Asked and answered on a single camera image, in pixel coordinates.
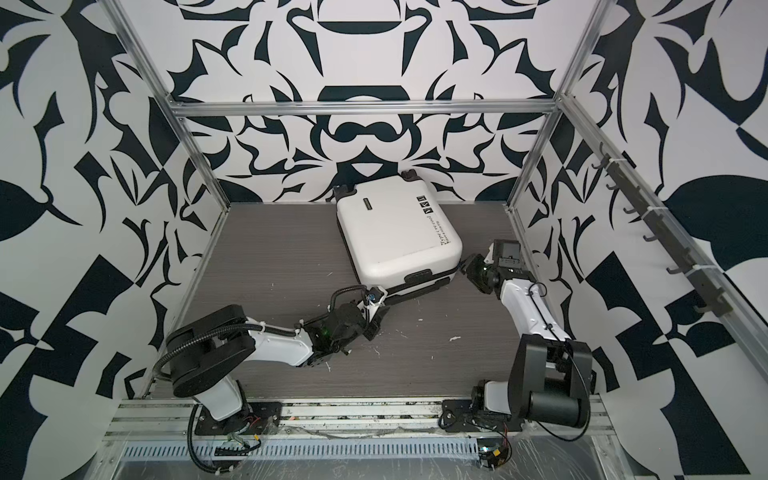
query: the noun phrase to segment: black hook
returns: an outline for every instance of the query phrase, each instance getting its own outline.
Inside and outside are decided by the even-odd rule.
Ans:
[[[601,149],[600,153],[603,153],[602,148],[603,148],[603,144],[600,144],[600,149]],[[597,165],[592,165],[592,168],[594,168],[595,170],[602,168],[608,164],[608,161],[610,159],[611,159],[610,156],[608,156],[607,154],[603,154],[603,158],[600,160],[600,162]]]
[[[707,313],[707,312],[711,312],[712,310],[713,308],[709,305],[707,306],[694,305],[694,311],[696,311],[696,313]]]
[[[679,266],[679,267],[673,268],[673,269],[670,268],[670,267],[667,267],[667,273],[669,273],[670,275],[675,275],[677,273],[682,273],[684,271],[685,271],[685,267],[683,267],[683,266]]]

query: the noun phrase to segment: hook rack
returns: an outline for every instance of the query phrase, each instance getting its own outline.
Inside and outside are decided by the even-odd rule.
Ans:
[[[723,288],[716,286],[714,277],[707,268],[717,268],[710,261],[700,258],[692,247],[684,243],[679,234],[681,227],[677,225],[671,212],[661,203],[654,203],[648,188],[638,180],[626,161],[609,161],[606,171],[615,185],[607,185],[609,190],[621,190],[632,208],[624,208],[626,214],[640,214],[652,235],[643,235],[647,242],[658,241],[675,262],[675,267],[668,267],[667,273],[677,275],[685,273],[686,278],[701,295],[707,306],[700,308],[700,313],[712,312],[723,316],[733,310],[733,307],[723,298]]]

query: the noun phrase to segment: metal vent grille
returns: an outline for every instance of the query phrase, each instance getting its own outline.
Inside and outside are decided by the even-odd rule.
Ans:
[[[210,458],[212,445],[196,445],[201,458]],[[323,439],[266,440],[264,446],[249,455],[251,460],[343,460],[367,458],[461,458],[477,459],[476,439]],[[187,460],[187,446],[182,440],[166,442],[129,442],[123,461]]]

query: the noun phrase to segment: black cable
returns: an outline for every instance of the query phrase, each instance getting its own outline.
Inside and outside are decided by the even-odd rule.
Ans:
[[[190,348],[191,346],[197,345],[198,343],[202,343],[202,342],[205,342],[206,340],[212,339],[215,336],[222,335],[224,333],[232,333],[232,332],[239,332],[239,331],[245,331],[245,330],[259,330],[260,332],[267,331],[268,333],[275,333],[276,335],[282,335],[282,336],[296,336],[296,333],[293,331],[276,330],[268,326],[261,326],[257,323],[238,323],[237,325],[220,326],[216,329],[209,330],[205,333],[202,333],[194,337],[193,339],[189,339],[188,341],[179,345],[177,348],[171,350],[170,352],[160,357],[160,359],[156,361],[156,363],[152,367],[152,375],[154,375],[156,378],[160,380],[166,380],[170,382],[170,375],[168,375],[165,372],[162,372],[161,370],[166,363],[170,362],[173,358],[178,356],[184,350]]]
[[[545,296],[547,296],[547,293],[549,293],[549,290],[547,290],[547,286],[546,286],[546,285],[544,285],[542,282],[533,282],[533,283],[531,284],[531,286],[528,288],[528,292],[527,292],[527,293],[528,293],[528,296],[532,296],[532,295],[531,295],[531,288],[533,288],[533,287],[535,287],[535,286],[537,286],[537,285],[541,285],[541,286],[543,286],[543,287],[544,287],[544,295],[541,295],[541,289],[538,289],[538,295],[539,295],[541,298],[544,298]]]
[[[448,417],[452,417],[453,422],[447,423],[446,419]],[[451,409],[444,409],[437,419],[437,426],[443,430],[446,430],[446,429],[450,429],[457,421],[458,421],[458,417]]]
[[[204,464],[197,457],[197,453],[194,452],[194,445],[192,445],[192,428],[194,427],[195,417],[197,417],[198,407],[200,407],[200,405],[197,403],[194,405],[194,407],[192,407],[192,414],[190,415],[190,421],[187,424],[187,451],[190,453],[190,458],[192,459],[192,463],[194,463],[196,467],[198,467],[200,470],[206,473],[220,474],[220,473],[228,472],[228,470],[221,470],[220,468],[213,467],[212,465]]]
[[[190,421],[187,424],[187,450],[190,453],[190,459],[192,460],[192,463],[196,467],[198,467],[200,470],[206,473],[213,473],[215,475],[220,475],[222,473],[229,473],[231,470],[229,468],[221,468],[221,467],[214,467],[212,465],[206,465],[203,463],[200,458],[197,457],[197,453],[194,451],[194,445],[192,444],[192,430],[194,428],[194,420],[197,417],[197,409],[200,407],[199,403],[196,403],[192,407],[192,413],[190,415]],[[245,449],[241,450],[234,450],[231,452],[231,455],[245,455],[247,453],[252,452],[253,450],[261,448],[261,439],[257,438],[257,444],[253,446],[248,446]]]
[[[536,307],[536,310],[538,311],[538,315],[542,319],[544,319],[544,315],[541,313],[541,310],[538,308],[538,305],[536,305],[536,301],[533,299],[533,296],[531,295],[531,288],[534,285],[536,285],[536,284],[544,285],[541,282],[533,283],[528,288],[528,295],[531,297],[531,301],[533,302],[533,306]],[[566,349],[565,352],[568,354],[568,356],[571,357],[571,361],[573,362],[574,369],[576,369],[576,373],[578,374],[578,378],[581,379],[581,386],[584,388],[584,392],[587,394],[587,408],[588,408],[588,410],[587,410],[587,421],[584,424],[584,428],[581,430],[581,432],[578,435],[576,435],[575,437],[573,437],[572,439],[566,439],[565,437],[561,437],[560,435],[552,432],[550,429],[548,429],[547,427],[543,426],[541,424],[541,422],[539,422],[538,420],[536,421],[536,423],[538,423],[538,426],[542,427],[549,435],[552,435],[553,437],[555,437],[558,440],[562,440],[563,442],[575,442],[575,441],[579,440],[581,437],[583,437],[585,433],[587,433],[587,429],[589,428],[589,422],[590,422],[590,420],[592,420],[592,408],[591,408],[591,405],[589,404],[589,390],[587,390],[587,383],[584,381],[584,377],[581,375],[581,370],[578,369],[578,365],[576,364],[576,360],[574,359],[573,350],[568,352],[568,344],[566,342],[563,342],[562,340],[560,340],[560,338],[558,337],[557,333],[554,332],[554,329],[552,328],[552,324],[551,323],[547,323],[545,328],[547,330],[549,330],[549,333],[551,333],[552,336],[558,342],[560,342],[563,345],[565,345],[565,349]]]
[[[340,288],[340,289],[338,289],[337,291],[335,291],[335,292],[331,293],[331,301],[329,302],[329,305],[330,305],[329,311],[331,311],[331,312],[332,312],[333,310],[335,310],[335,309],[336,309],[336,298],[337,298],[339,295],[341,295],[341,294],[343,294],[343,293],[347,293],[347,292],[353,292],[353,291],[355,291],[355,290],[363,290],[363,291],[366,291],[366,290],[368,290],[368,287],[367,287],[367,286],[365,286],[365,285],[352,285],[352,286],[345,286],[344,288]]]

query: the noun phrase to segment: mounting plate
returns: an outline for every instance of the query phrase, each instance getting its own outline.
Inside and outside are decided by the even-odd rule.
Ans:
[[[269,425],[280,424],[280,413],[283,411],[283,404],[280,402],[248,402],[251,414],[255,421],[250,423],[248,430],[240,435],[250,436],[261,434]],[[232,415],[221,422],[214,420],[208,409],[203,407],[203,412],[197,419],[195,426],[195,435],[226,435],[227,433],[237,432],[243,428],[245,419],[240,415]]]

